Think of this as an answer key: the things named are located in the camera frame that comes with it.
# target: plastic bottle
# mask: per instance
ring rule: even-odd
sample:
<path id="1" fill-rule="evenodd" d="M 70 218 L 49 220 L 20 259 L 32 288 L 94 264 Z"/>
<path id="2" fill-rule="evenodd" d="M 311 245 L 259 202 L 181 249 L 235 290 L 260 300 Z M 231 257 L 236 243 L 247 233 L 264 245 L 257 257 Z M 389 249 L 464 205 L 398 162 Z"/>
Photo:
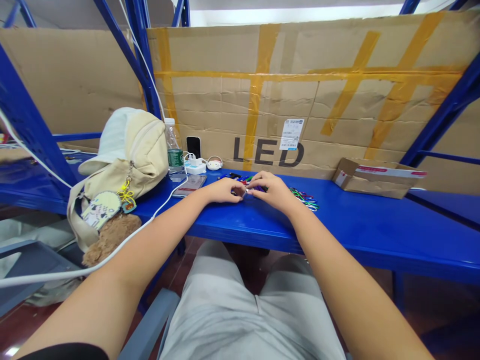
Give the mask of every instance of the plastic bottle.
<path id="1" fill-rule="evenodd" d="M 183 181 L 187 174 L 180 134 L 175 127 L 175 119 L 170 117 L 165 118 L 165 138 L 168 147 L 168 177 L 174 183 L 178 183 Z"/>

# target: phone screen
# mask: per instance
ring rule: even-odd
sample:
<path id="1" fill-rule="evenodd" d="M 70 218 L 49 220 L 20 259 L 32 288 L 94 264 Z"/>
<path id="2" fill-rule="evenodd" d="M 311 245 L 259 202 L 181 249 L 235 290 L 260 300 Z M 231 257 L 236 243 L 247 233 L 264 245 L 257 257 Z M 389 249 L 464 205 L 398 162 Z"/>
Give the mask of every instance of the phone screen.
<path id="1" fill-rule="evenodd" d="M 182 187 L 179 187 L 172 194 L 173 198 L 185 198 L 187 195 L 190 195 L 195 190 L 198 190 L 202 187 L 207 175 L 189 175 L 188 180 Z"/>
<path id="2" fill-rule="evenodd" d="M 202 152 L 200 150 L 200 138 L 196 136 L 187 136 L 186 150 L 189 153 L 194 154 L 197 159 L 200 159 L 202 157 Z"/>

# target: red floor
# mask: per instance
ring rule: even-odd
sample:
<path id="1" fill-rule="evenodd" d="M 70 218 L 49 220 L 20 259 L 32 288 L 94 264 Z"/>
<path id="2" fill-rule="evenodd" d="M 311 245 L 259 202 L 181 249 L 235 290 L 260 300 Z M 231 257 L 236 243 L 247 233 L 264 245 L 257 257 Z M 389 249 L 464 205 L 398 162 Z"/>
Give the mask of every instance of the red floor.
<path id="1" fill-rule="evenodd" d="M 151 302 L 162 288 L 170 289 L 181 295 L 185 280 L 190 272 L 195 255 L 205 241 L 201 238 L 188 237 L 184 256 L 174 255 L 162 274 L 149 298 Z M 271 265 L 285 253 L 271 251 L 267 257 L 251 248 L 229 245 L 228 250 L 239 265 L 245 286 L 254 294 L 262 289 Z M 387 294 L 392 295 L 391 273 L 387 270 L 367 268 Z M 479 288 L 421 276 L 406 276 L 405 303 L 406 318 L 418 334 L 425 333 L 438 326 L 448 324 L 462 316 L 472 314 L 480 309 Z M 29 336 L 52 314 L 59 305 L 48 307 L 31 307 L 22 304 L 0 318 L 0 354 L 2 359 L 10 359 Z M 133 318 L 129 335 L 133 333 L 142 316 L 137 312 Z M 157 357 L 157 342 L 150 359 Z M 480 344 L 453 349 L 448 353 L 436 355 L 437 360 L 480 359 Z"/>

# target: blue shelf surface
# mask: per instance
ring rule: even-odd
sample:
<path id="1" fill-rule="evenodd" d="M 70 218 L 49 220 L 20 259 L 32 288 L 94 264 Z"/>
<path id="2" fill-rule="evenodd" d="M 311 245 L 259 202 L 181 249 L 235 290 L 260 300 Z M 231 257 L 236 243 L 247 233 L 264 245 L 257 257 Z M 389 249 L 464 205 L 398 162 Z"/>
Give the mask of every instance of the blue shelf surface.
<path id="1" fill-rule="evenodd" d="M 71 164 L 78 174 L 77 164 Z M 209 171 L 205 185 L 229 170 Z M 238 174 L 252 174 L 235 171 Z M 280 176 L 313 195 L 315 213 L 332 234 L 365 266 L 480 284 L 480 232 L 412 200 L 346 192 L 329 180 Z M 29 161 L 0 166 L 0 203 L 65 214 L 46 171 Z M 175 187 L 168 178 L 137 200 L 134 214 L 148 220 Z M 172 198 L 164 210 L 178 203 Z M 289 220 L 263 201 L 248 196 L 239 204 L 208 205 L 188 235 L 301 254 Z"/>
<path id="2" fill-rule="evenodd" d="M 77 181 L 82 180 L 84 176 L 78 172 L 79 165 L 94 155 L 76 153 L 68 156 L 81 160 L 69 166 Z M 0 165 L 0 203 L 65 215 L 67 203 L 52 187 L 49 176 L 42 166 L 32 165 L 28 159 Z"/>
<path id="3" fill-rule="evenodd" d="M 410 199 L 430 206 L 434 210 L 444 210 L 480 227 L 480 196 L 449 192 L 410 190 Z"/>

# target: small cardboard box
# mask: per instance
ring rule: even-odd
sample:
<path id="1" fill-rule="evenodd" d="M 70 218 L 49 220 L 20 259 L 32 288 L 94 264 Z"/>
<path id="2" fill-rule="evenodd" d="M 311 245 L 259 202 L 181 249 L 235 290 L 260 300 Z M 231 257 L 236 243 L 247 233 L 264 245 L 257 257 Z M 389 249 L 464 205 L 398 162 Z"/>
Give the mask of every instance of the small cardboard box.
<path id="1" fill-rule="evenodd" d="M 401 199 L 425 176 L 424 171 L 396 162 L 344 157 L 332 181 L 348 192 Z"/>

